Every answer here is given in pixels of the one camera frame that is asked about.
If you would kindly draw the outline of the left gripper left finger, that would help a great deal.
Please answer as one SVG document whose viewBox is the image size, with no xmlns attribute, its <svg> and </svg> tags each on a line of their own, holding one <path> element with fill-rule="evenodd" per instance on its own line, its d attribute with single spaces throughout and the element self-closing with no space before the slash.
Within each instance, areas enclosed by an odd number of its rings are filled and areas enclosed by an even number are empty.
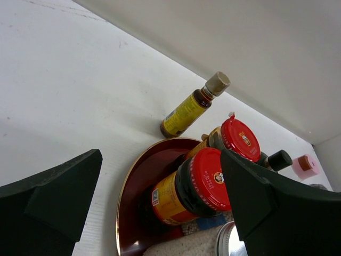
<svg viewBox="0 0 341 256">
<path fill-rule="evenodd" d="M 1 255 L 72 255 L 102 165 L 98 149 L 1 187 Z"/>
</svg>

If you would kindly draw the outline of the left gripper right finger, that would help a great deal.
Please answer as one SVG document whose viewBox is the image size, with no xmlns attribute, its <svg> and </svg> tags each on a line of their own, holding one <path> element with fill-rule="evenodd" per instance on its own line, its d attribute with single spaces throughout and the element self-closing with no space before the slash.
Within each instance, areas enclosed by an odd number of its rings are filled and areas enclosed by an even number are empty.
<svg viewBox="0 0 341 256">
<path fill-rule="evenodd" d="M 267 170 L 231 150 L 221 166 L 249 255 L 340 255 L 340 193 Z"/>
</svg>

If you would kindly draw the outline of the black-cap clear spice bottle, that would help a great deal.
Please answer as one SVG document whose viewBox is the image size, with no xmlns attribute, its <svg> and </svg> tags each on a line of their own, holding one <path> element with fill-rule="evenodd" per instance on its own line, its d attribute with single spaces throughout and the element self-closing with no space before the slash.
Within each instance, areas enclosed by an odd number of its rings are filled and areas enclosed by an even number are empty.
<svg viewBox="0 0 341 256">
<path fill-rule="evenodd" d="M 293 160 L 285 150 L 280 150 L 270 156 L 265 153 L 261 153 L 259 164 L 268 170 L 279 172 L 291 166 L 293 164 Z"/>
</svg>

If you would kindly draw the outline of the pink-cap spice shaker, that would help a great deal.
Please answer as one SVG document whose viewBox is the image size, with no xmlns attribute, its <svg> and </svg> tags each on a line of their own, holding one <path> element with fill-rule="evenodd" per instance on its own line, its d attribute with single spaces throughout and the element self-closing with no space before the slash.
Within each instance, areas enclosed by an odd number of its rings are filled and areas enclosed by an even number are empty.
<svg viewBox="0 0 341 256">
<path fill-rule="evenodd" d="M 301 180 L 305 180 L 320 174 L 319 165 L 309 154 L 305 154 L 293 159 L 291 168 Z"/>
</svg>

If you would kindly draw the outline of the peppercorn jar blue label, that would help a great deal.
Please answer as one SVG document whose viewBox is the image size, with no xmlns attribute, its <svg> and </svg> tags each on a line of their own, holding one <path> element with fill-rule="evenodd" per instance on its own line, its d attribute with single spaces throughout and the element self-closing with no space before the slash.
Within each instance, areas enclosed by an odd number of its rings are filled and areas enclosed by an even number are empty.
<svg viewBox="0 0 341 256">
<path fill-rule="evenodd" d="M 184 236 L 149 247 L 144 255 L 247 255 L 232 212 L 181 226 Z"/>
</svg>

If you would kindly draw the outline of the red-lid chili sauce jar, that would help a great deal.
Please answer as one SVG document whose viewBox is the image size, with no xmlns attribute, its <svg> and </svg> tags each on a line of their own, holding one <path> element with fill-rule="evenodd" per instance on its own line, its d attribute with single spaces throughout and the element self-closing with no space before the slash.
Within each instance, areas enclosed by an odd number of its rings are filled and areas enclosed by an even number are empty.
<svg viewBox="0 0 341 256">
<path fill-rule="evenodd" d="M 167 229 L 230 211 L 221 153 L 215 148 L 201 149 L 146 189 L 139 203 L 143 224 L 154 230 Z"/>
</svg>

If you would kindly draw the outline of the small yellow-label oil bottle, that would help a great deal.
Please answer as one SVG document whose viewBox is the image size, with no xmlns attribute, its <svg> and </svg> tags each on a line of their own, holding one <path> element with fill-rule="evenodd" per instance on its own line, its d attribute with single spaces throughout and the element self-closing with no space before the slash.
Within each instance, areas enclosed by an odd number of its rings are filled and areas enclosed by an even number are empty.
<svg viewBox="0 0 341 256">
<path fill-rule="evenodd" d="M 201 89 L 194 90 L 160 123 L 165 138 L 181 136 L 229 86 L 230 79 L 221 71 L 216 72 Z"/>
</svg>

